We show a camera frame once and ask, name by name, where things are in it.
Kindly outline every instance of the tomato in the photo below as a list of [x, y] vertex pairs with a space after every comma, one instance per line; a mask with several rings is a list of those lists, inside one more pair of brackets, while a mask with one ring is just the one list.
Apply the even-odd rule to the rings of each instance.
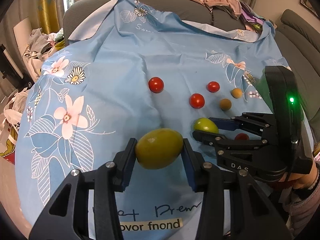
[[149, 88], [151, 92], [160, 93], [164, 88], [164, 83], [161, 78], [153, 77], [149, 80]]
[[193, 94], [189, 99], [189, 103], [193, 108], [200, 109], [204, 106], [204, 97], [200, 94]]
[[218, 92], [220, 89], [220, 85], [218, 82], [211, 81], [209, 84], [207, 84], [207, 90], [209, 90], [212, 93]]
[[249, 136], [242, 132], [236, 135], [235, 140], [249, 140]]

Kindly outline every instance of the metal screw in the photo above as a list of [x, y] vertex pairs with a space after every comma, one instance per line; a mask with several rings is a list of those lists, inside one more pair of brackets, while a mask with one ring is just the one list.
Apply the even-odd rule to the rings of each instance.
[[248, 175], [248, 172], [246, 170], [239, 170], [239, 175], [245, 177]]
[[77, 169], [73, 169], [73, 170], [70, 172], [70, 174], [71, 174], [72, 176], [78, 176], [79, 173], [80, 173], [80, 171], [77, 170]]
[[107, 162], [106, 167], [107, 168], [113, 168], [116, 164], [114, 162]]
[[209, 162], [205, 162], [202, 164], [202, 166], [206, 169], [211, 169], [212, 168], [212, 163], [209, 163]]

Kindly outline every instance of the beige wall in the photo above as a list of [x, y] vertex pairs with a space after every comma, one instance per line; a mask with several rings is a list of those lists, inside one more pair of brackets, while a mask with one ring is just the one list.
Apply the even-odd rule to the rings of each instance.
[[311, 26], [320, 32], [320, 20], [300, 5], [300, 0], [257, 0], [254, 11], [277, 24], [280, 23], [280, 17], [286, 9], [290, 9], [304, 18]]

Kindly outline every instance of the printed flower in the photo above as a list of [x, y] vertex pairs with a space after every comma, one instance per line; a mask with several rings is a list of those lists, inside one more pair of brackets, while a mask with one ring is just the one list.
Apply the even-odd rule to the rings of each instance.
[[27, 108], [27, 120], [28, 122], [30, 122], [32, 120], [32, 113], [33, 113], [33, 109], [31, 106], [28, 106]]
[[254, 78], [254, 76], [251, 75], [251, 73], [248, 70], [244, 71], [243, 77], [245, 80], [248, 80], [250, 83], [256, 83], [256, 79]]
[[244, 30], [237, 30], [238, 36], [244, 36]]
[[228, 58], [228, 59], [227, 59], [227, 63], [231, 63], [231, 64], [235, 65], [237, 68], [240, 68], [240, 69], [242, 69], [242, 70], [245, 69], [245, 62], [244, 62], [244, 61], [241, 61], [241, 62], [239, 62], [239, 63], [234, 63], [231, 58]]
[[42, 97], [41, 89], [39, 88], [39, 93], [38, 93], [38, 95], [36, 97], [36, 100], [35, 100], [35, 109], [36, 109], [37, 105], [39, 104], [39, 101], [40, 101], [41, 97]]
[[143, 8], [135, 8], [133, 11], [138, 17], [146, 16], [148, 14], [148, 11]]
[[262, 99], [262, 97], [260, 96], [260, 94], [258, 93], [257, 90], [256, 90], [255, 92], [250, 91], [250, 92], [249, 92], [249, 96], [250, 96], [251, 98], [257, 97], [257, 98]]
[[69, 64], [69, 60], [65, 59], [65, 56], [59, 58], [59, 60], [56, 62], [53, 62], [51, 65], [51, 69], [44, 72], [44, 75], [51, 74], [55, 75], [57, 77], [62, 77], [64, 75], [63, 68], [65, 68]]
[[80, 128], [87, 128], [88, 121], [87, 119], [80, 115], [82, 112], [84, 97], [78, 97], [72, 104], [71, 97], [67, 94], [65, 96], [67, 110], [63, 107], [59, 107], [54, 112], [53, 116], [56, 119], [60, 119], [62, 123], [62, 136], [66, 140], [70, 139], [73, 134], [72, 125]]
[[71, 73], [64, 82], [69, 82], [71, 85], [80, 84], [85, 79], [84, 70], [80, 66], [73, 67]]

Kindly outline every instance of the pink flower print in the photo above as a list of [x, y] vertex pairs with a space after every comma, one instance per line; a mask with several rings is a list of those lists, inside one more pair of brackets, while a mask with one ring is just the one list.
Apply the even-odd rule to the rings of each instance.
[[83, 107], [84, 97], [78, 97], [72, 104], [71, 97], [69, 95], [65, 96], [67, 110], [63, 107], [58, 107], [54, 112], [53, 116], [56, 119], [60, 119], [60, 124], [62, 123], [62, 136], [66, 140], [70, 139], [73, 134], [72, 125], [80, 128], [87, 128], [87, 119], [80, 115]]
[[51, 74], [55, 75], [57, 77], [62, 77], [64, 75], [63, 68], [65, 68], [69, 64], [69, 60], [65, 59], [65, 56], [59, 58], [59, 60], [56, 62], [53, 62], [51, 65], [51, 69], [44, 72], [44, 75]]
[[244, 61], [241, 61], [239, 63], [234, 63], [231, 58], [228, 58], [227, 59], [227, 63], [231, 63], [231, 64], [235, 65], [237, 68], [245, 70], [245, 62]]

